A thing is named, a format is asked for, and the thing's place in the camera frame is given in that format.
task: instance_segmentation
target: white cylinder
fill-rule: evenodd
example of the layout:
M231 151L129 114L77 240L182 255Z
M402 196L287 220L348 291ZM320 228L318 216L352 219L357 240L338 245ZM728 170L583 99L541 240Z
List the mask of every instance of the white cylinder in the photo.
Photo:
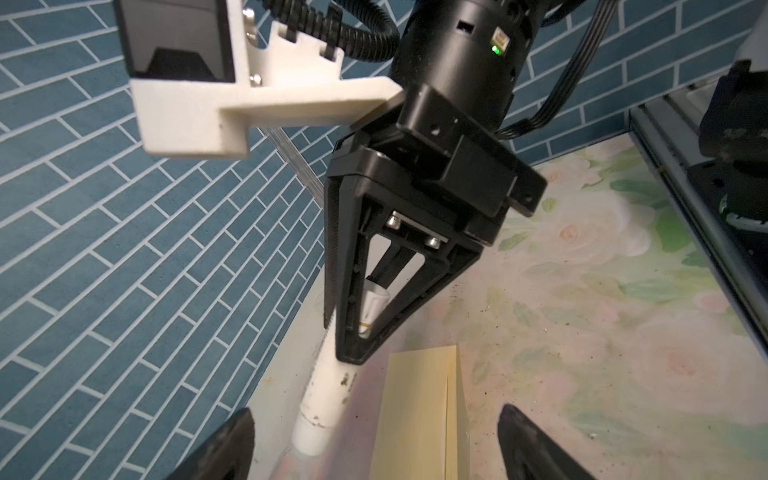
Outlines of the white cylinder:
M362 295L361 332L366 333L389 302L389 292L366 280ZM341 419L360 367L336 359L336 311L331 315L328 331L320 347L315 369L306 387L293 426L291 441L304 455L322 454Z

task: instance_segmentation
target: floral tablecloth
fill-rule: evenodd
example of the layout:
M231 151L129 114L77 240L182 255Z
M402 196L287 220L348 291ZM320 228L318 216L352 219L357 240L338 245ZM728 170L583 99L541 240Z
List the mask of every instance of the floral tablecloth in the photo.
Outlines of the floral tablecloth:
M402 328L459 344L472 480L506 478L505 402L598 478L766 478L768 367L631 139L538 170L537 213Z

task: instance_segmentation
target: blue brick wall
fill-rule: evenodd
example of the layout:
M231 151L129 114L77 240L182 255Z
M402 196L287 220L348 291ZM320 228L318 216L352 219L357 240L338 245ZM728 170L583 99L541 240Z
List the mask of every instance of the blue brick wall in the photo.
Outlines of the blue brick wall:
M261 132L238 163L139 140L111 5L2 0L2 478L163 478L323 265L323 213Z
M600 50L581 83L547 127L510 142L530 164L557 157L627 130L629 108L730 66L766 0L622 0ZM268 37L270 20L261 15ZM313 6L325 11L327 0ZM382 0L402 32L411 0ZM537 36L503 125L532 115L557 81L586 30L597 0L588 0L564 21ZM387 74L389 62L344 60L343 77ZM323 178L339 128L286 129Z

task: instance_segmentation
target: cable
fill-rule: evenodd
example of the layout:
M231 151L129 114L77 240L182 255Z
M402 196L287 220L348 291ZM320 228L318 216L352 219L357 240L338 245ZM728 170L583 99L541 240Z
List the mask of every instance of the cable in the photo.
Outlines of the cable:
M400 33L397 25L372 0L338 0L345 10L360 20L370 31L341 23L309 7L303 0L262 0L264 8L282 23L295 22L296 30L326 41L336 38L336 46L349 58L362 61L385 61L395 55Z
M531 118L525 118L496 132L500 140L511 140L520 137L537 128L544 127L562 108L576 88L584 71L587 70L600 42L605 36L608 24L616 12L619 0L600 0L592 15L587 33L582 37L576 52L558 79L558 83L550 92L547 100Z
M547 17L544 18L544 21L541 23L542 27L548 27L550 25L554 25L558 23L563 18L567 17L569 13L574 11L576 8L578 8L579 5L584 3L586 0L565 0L565 2L560 4L560 7L552 12L550 15L547 15Z

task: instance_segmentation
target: black cylindrical motor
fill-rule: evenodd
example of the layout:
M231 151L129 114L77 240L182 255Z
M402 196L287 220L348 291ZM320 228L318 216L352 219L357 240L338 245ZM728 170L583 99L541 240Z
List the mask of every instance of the black cylindrical motor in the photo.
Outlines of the black cylindrical motor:
M416 0L389 76L426 83L491 131L551 0Z

